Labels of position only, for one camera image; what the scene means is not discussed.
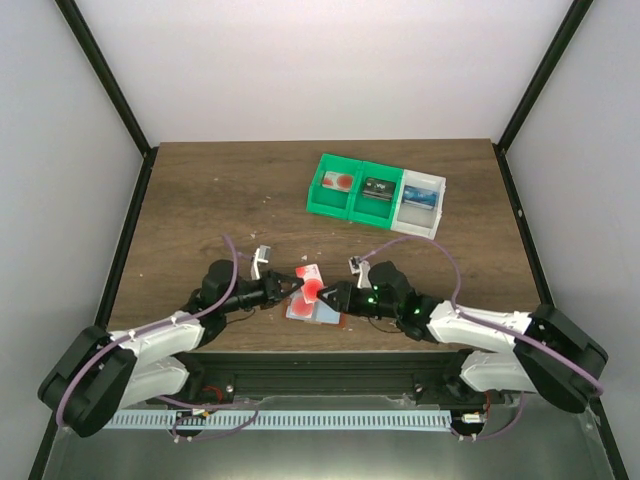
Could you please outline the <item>brown leather card holder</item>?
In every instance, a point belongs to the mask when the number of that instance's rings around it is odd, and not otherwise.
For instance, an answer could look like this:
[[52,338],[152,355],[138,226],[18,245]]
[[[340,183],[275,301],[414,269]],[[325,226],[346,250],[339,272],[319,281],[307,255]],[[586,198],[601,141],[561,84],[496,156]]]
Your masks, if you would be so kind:
[[[285,316],[287,307],[289,306],[290,301],[295,297],[292,297],[289,301],[285,302],[285,305],[283,307],[283,316],[285,319],[288,319]],[[313,321],[300,321],[300,320],[294,320],[294,321],[305,322],[313,325],[335,327],[335,328],[345,327],[346,317],[344,314],[337,314],[336,312],[332,312],[331,310],[329,311],[325,310],[321,305],[320,301],[316,301],[314,304],[315,304],[315,312],[314,312]]]

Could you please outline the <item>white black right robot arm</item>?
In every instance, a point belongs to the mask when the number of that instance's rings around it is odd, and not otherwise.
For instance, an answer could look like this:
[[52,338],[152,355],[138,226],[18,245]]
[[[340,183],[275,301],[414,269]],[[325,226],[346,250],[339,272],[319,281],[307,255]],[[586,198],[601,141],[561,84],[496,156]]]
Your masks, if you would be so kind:
[[353,258],[352,264],[358,280],[326,286],[318,299],[336,312],[391,319],[414,341],[466,346],[445,378],[453,395],[537,393],[565,412],[581,413],[600,393],[606,351],[554,306],[467,309],[418,292],[390,261],[369,265]]

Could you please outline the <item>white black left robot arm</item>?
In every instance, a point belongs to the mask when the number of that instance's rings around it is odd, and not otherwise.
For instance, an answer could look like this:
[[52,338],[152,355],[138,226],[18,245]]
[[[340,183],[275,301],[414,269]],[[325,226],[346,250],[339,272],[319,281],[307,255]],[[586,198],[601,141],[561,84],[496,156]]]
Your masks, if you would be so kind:
[[155,397],[194,396],[202,369],[189,354],[213,341],[236,311],[268,309],[301,289],[303,281],[269,269],[243,279],[230,260],[209,266],[199,288],[169,317],[129,331],[98,326],[81,331],[37,391],[61,426],[89,437],[116,414]]

